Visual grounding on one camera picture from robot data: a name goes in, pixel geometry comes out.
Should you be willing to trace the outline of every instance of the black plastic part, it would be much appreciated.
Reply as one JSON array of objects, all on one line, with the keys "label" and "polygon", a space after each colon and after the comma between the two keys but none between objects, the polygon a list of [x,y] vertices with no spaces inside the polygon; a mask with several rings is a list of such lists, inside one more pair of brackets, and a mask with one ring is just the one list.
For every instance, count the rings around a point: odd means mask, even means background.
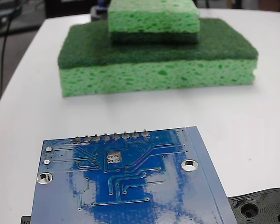
[{"label": "black plastic part", "polygon": [[[280,224],[280,188],[228,198],[238,224]],[[21,224],[30,224],[23,216]]]},{"label": "black plastic part", "polygon": [[67,15],[87,14],[90,8],[97,4],[97,0],[66,1],[62,0],[44,0],[46,8],[46,17],[60,17]]},{"label": "black plastic part", "polygon": [[23,216],[21,219],[21,224],[30,224],[31,216]]}]

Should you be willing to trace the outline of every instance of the green sponge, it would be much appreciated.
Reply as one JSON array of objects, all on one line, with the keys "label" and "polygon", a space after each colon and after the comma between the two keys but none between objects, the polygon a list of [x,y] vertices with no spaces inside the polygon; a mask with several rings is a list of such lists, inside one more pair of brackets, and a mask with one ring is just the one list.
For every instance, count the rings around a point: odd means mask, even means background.
[{"label": "green sponge", "polygon": [[256,49],[220,19],[200,19],[197,45],[118,45],[106,21],[73,26],[60,52],[63,96],[252,84]]},{"label": "green sponge", "polygon": [[112,42],[198,41],[199,11],[192,0],[112,0],[108,16]]}]

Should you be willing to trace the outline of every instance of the dark green scrubbing layer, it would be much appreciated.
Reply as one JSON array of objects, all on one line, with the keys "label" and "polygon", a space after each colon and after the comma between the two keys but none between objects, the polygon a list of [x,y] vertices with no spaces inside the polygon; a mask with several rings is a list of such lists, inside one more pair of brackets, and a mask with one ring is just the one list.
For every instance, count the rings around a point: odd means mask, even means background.
[{"label": "dark green scrubbing layer", "polygon": [[112,43],[143,44],[143,43],[198,43],[198,33],[125,33],[112,32]]},{"label": "dark green scrubbing layer", "polygon": [[63,96],[252,84],[256,49],[219,19],[197,45],[111,46],[106,21],[73,26],[61,50]]},{"label": "dark green scrubbing layer", "polygon": [[200,19],[199,44],[111,46],[107,21],[76,25],[58,58],[60,69],[177,60],[257,59],[256,49],[220,19]]}]

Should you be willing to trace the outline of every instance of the blue circuit board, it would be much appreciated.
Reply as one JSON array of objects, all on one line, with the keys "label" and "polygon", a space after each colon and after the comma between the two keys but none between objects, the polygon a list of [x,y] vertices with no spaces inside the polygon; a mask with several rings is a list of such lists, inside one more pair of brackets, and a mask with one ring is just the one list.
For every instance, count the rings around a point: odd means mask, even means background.
[{"label": "blue circuit board", "polygon": [[235,224],[196,127],[46,140],[31,224]]}]

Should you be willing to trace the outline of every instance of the scrubber pad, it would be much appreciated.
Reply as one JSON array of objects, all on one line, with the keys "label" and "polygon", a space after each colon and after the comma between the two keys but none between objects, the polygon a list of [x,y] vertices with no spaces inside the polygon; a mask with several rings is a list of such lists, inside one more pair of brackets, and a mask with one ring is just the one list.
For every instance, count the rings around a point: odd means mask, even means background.
[{"label": "scrubber pad", "polygon": [[111,46],[106,21],[73,26],[58,59],[63,96],[252,84],[256,49],[219,19],[197,45]]},{"label": "scrubber pad", "polygon": [[192,0],[112,0],[108,16],[112,42],[198,41],[199,11]]}]

